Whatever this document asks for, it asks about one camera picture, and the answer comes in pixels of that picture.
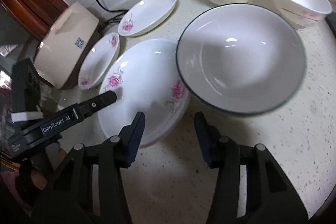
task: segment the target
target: countertop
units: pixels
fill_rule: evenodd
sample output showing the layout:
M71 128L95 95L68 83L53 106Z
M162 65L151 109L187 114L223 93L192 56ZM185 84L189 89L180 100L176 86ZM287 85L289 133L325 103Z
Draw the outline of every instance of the countertop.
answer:
M275 10L270 0L252 3ZM121 52L149 38L178 40L197 15L214 7L207 0L178 0L172 15L140 37L121 37ZM274 112L251 118L229 117L192 97L177 127L155 145L140 149L135 162L122 170L128 206L137 223L205 223L218 170L207 168L194 131L194 114L202 111L223 135L239 144L263 143L294 185L311 217L336 184L336 40L325 21L297 31L307 54L308 70L297 95ZM60 105L89 99L99 87L63 92ZM105 139L96 115L63 132L61 145L70 150L82 142ZM244 214L246 173L241 169L238 215Z

